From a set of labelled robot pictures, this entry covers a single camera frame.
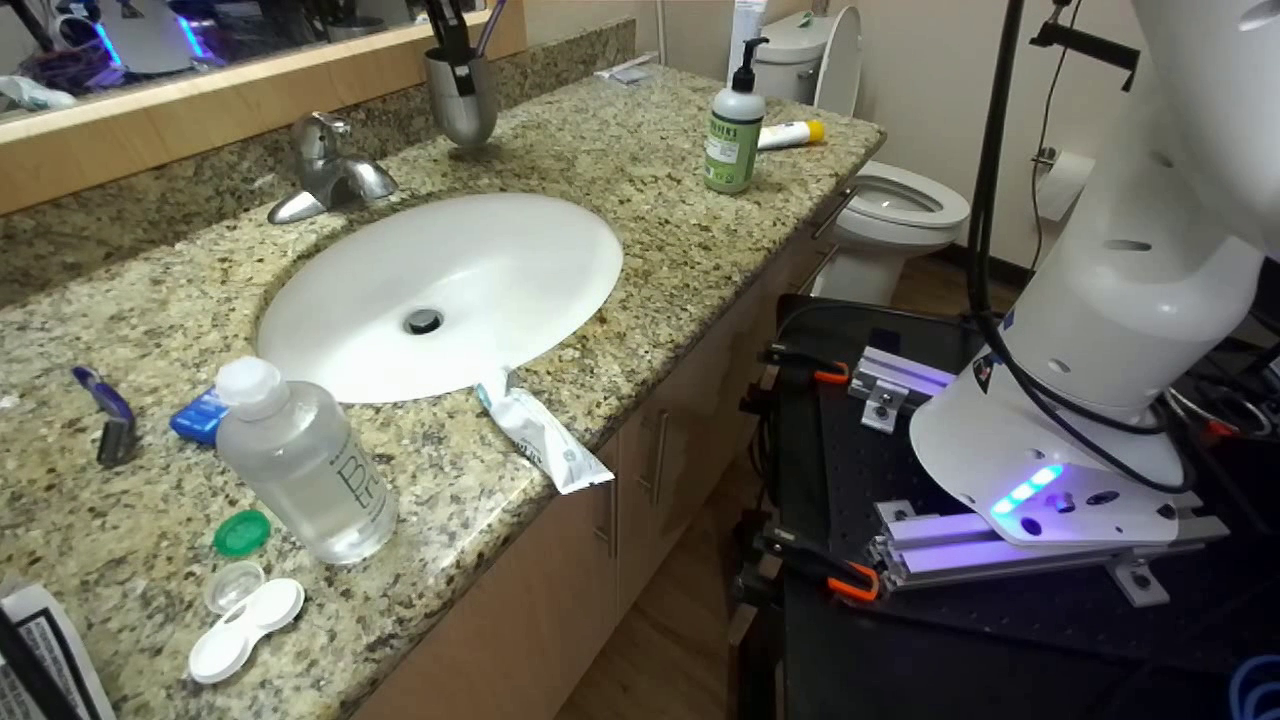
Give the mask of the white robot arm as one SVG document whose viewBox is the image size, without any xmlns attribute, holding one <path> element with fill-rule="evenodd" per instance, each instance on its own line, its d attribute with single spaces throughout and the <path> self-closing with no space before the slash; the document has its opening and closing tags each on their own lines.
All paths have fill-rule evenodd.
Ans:
<svg viewBox="0 0 1280 720">
<path fill-rule="evenodd" d="M 1146 43 L 1067 23 L 1132 103 L 1043 267 L 907 421 L 936 486 L 1024 548 L 1167 543 L 1193 495 L 1156 401 L 1280 257 L 1280 0 L 1132 0 Z"/>
</svg>

